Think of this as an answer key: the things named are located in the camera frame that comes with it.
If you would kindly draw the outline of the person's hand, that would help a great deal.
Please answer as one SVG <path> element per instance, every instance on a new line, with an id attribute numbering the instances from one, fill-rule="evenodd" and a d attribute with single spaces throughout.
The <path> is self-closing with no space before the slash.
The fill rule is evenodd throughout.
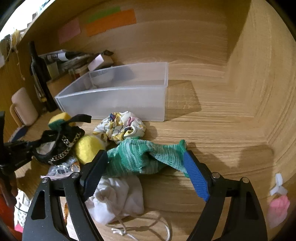
<path id="1" fill-rule="evenodd" d="M 9 175 L 1 176 L 1 195 L 4 197 L 9 208 L 13 208 L 15 206 L 17 194 L 18 188 L 15 172 Z"/>

